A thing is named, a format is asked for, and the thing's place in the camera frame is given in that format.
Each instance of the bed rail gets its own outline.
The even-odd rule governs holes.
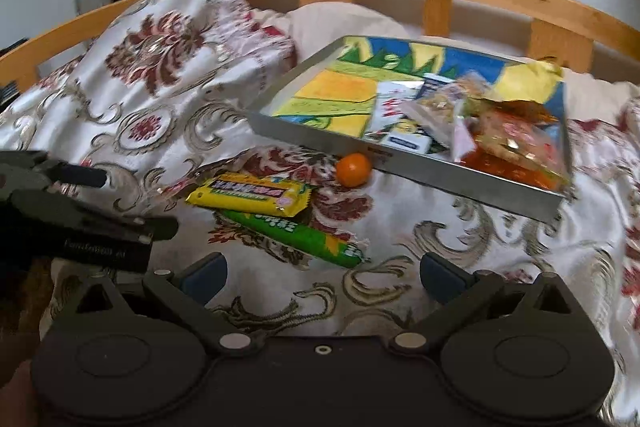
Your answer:
[[[0,85],[18,80],[24,90],[37,79],[37,65],[89,38],[97,37],[127,7],[139,0],[123,0],[76,17],[21,45],[0,58]],[[300,0],[300,6],[318,1]],[[589,71],[593,43],[600,42],[627,57],[640,60],[640,32],[599,10],[574,0],[467,0],[532,17],[527,55],[553,56],[578,73]],[[452,0],[425,0],[425,35],[449,36]]]

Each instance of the yellow paper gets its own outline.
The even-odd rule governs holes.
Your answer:
[[[372,78],[324,70],[273,116],[358,137],[373,111],[377,86]]]
[[[562,82],[562,69],[537,60],[504,68],[487,98],[493,100],[533,100],[546,103]]]

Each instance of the snack package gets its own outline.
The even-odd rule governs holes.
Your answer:
[[[346,241],[281,217],[246,214],[221,210],[220,214],[254,232],[265,235],[287,247],[319,257],[329,263],[353,268],[366,261],[362,248]]]
[[[402,111],[398,106],[406,100],[413,100],[422,84],[421,80],[379,82],[376,91],[376,107],[363,138],[376,142],[383,139],[402,118]]]
[[[545,106],[533,100],[508,100],[495,102],[487,98],[468,98],[465,100],[463,110],[466,116],[477,116],[491,109],[502,111],[517,116],[533,125],[549,125],[558,123]]]
[[[394,149],[406,150],[418,154],[427,154],[433,139],[422,127],[410,118],[404,117],[391,128],[380,143]]]
[[[490,85],[482,76],[470,72],[435,91],[420,93],[414,101],[403,102],[400,109],[437,142],[450,148],[456,102],[468,97],[481,98],[488,89]]]
[[[306,208],[311,187],[291,180],[267,180],[227,172],[194,190],[187,203],[267,216],[292,217]]]
[[[552,136],[532,122],[490,104],[478,109],[477,120],[472,123],[461,124],[462,117],[456,118],[454,160],[479,171],[549,190],[557,190],[568,181]],[[469,133],[465,135],[463,129],[467,126]]]

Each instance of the metal tray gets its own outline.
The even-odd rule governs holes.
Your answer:
[[[336,156],[361,152],[370,158],[374,168],[381,171],[390,172],[544,223],[551,223],[556,218],[558,206],[564,198],[562,191],[554,192],[531,187],[455,164],[438,158],[436,155],[421,155],[402,151],[360,138],[270,116],[276,107],[279,107],[282,102],[290,98],[294,92],[338,57],[344,38],[335,40],[284,74],[248,106],[245,114],[255,133]],[[430,42],[428,39],[423,41],[407,40],[407,42],[441,46],[438,42]],[[519,63],[500,55],[481,55],[500,58],[515,64]],[[562,121],[561,126],[561,148],[564,152],[567,170],[570,172],[571,154],[566,122]]]

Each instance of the green paper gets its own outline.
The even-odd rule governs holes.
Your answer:
[[[364,252],[353,243],[320,230],[281,217],[220,210],[220,214],[287,247],[319,257],[332,264],[353,268],[365,260]]]

